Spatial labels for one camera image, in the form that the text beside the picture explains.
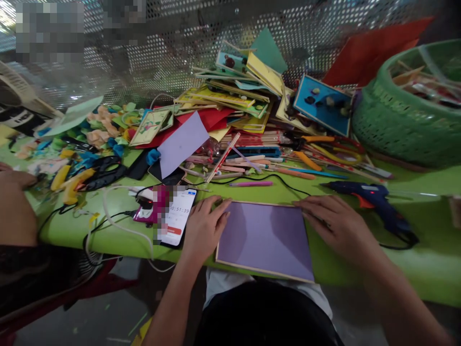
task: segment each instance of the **blue card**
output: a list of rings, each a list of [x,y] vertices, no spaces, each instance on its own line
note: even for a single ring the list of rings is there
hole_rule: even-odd
[[[312,90],[315,88],[320,89],[320,93],[318,95],[314,95],[312,93]],[[315,98],[315,102],[313,104],[306,102],[306,99],[309,96]],[[321,124],[325,128],[328,128],[339,135],[348,137],[351,119],[341,115],[340,108],[327,106],[327,97],[331,97],[336,104],[349,104],[351,102],[351,97],[349,95],[343,94],[335,88],[304,75],[301,79],[301,83],[299,84],[298,93],[296,94],[293,107],[307,118]]]

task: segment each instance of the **phone screen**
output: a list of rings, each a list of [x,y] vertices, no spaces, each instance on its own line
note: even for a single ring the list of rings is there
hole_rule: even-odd
[[[182,192],[178,191],[178,194],[173,198],[170,209],[165,215],[168,231],[166,235],[162,236],[161,244],[168,244],[174,247],[179,245],[196,195],[197,191],[192,189]]]

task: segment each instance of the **blue glue gun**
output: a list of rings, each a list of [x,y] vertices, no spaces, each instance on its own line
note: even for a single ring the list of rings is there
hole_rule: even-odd
[[[320,185],[329,187],[339,194],[356,196],[360,201],[360,208],[375,209],[384,222],[384,228],[407,244],[406,247],[380,244],[381,246],[394,250],[406,250],[419,243],[418,237],[413,233],[408,222],[386,199],[389,191],[385,186],[345,181],[335,181]]]

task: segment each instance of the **perforated metal sheet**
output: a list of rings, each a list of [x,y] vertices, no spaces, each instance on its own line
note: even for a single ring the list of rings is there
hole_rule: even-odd
[[[17,64],[11,34],[0,35],[0,59],[32,80],[55,107],[102,90],[107,104],[148,106],[160,92],[177,96],[197,86],[192,66],[214,66],[224,39],[246,48],[268,26],[292,87],[304,72],[321,78],[351,35],[430,16],[441,6],[443,1],[433,0],[147,0],[146,44],[111,47],[103,44],[102,2],[88,0],[81,66]]]

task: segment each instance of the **red paper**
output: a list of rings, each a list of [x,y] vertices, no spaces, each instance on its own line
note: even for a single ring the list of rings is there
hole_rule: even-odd
[[[222,130],[227,127],[227,118],[223,118],[219,120],[216,124],[214,124],[209,130],[210,131],[216,131],[216,130]]]
[[[205,126],[205,129],[207,131],[214,131],[218,129],[223,129],[227,127],[227,116],[231,113],[235,112],[234,109],[229,108],[229,107],[224,107],[221,111],[218,111],[215,108],[209,108],[209,109],[203,109],[199,110],[198,114],[200,115],[200,120],[202,120],[203,125]],[[162,131],[158,133],[152,142],[149,144],[142,144],[139,146],[136,146],[137,149],[145,149],[145,148],[154,148],[158,147],[160,144],[162,144],[169,136],[173,134],[183,123],[187,121],[193,114],[184,114],[177,116],[174,120],[174,124],[172,127],[169,129]]]
[[[234,109],[229,107],[224,107],[222,110],[218,111],[216,108],[207,108],[203,110],[199,110],[198,114],[200,115],[200,120],[202,120],[203,125],[207,131],[211,131],[210,129],[218,123],[220,120],[226,118],[229,114],[235,112]],[[180,115],[176,119],[179,120],[180,123],[186,122],[187,119],[191,117],[193,114],[185,114]]]
[[[387,59],[418,42],[433,17],[392,25],[350,37],[322,82],[331,86],[367,85]]]

